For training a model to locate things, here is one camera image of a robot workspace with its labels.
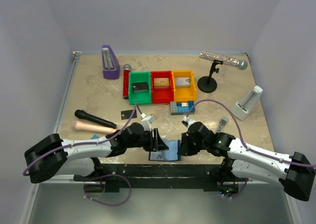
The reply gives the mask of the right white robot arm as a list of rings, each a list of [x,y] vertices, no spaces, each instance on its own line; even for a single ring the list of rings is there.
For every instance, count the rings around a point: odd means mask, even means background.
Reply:
[[[205,150],[223,157],[220,175],[226,181],[236,177],[276,184],[289,196],[309,201],[316,172],[302,153],[289,155],[261,149],[233,135],[214,133],[187,117],[182,123],[187,131],[182,134],[179,155],[193,156]]]

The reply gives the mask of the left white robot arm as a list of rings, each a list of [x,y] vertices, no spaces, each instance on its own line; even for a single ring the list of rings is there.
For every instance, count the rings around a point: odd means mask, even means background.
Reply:
[[[122,155],[129,148],[143,148],[147,152],[168,150],[158,129],[145,129],[140,123],[132,123],[121,130],[94,140],[66,140],[59,134],[51,134],[24,153],[27,164],[23,176],[31,183],[45,182],[56,175],[79,175],[96,181],[102,176],[99,157]]]

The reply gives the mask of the black VIP card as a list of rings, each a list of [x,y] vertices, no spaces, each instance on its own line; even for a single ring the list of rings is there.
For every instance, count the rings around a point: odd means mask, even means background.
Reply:
[[[137,118],[137,111],[133,112],[133,110],[121,111],[120,114],[122,120],[128,120],[130,117]]]

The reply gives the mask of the navy blue card holder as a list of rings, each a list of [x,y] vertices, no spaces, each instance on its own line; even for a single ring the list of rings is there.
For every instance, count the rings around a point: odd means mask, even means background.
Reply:
[[[158,151],[164,157],[164,161],[162,161],[162,162],[181,161],[181,156],[178,155],[178,149],[179,149],[180,144],[181,144],[180,140],[170,141],[167,139],[163,139],[163,141],[169,147],[169,150]]]

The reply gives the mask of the silver VIP card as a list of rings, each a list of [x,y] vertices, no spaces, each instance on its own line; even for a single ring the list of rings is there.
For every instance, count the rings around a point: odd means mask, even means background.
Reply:
[[[152,153],[150,153],[149,160],[152,160],[152,161],[164,161],[164,157],[159,152],[158,153],[157,152],[152,152]]]

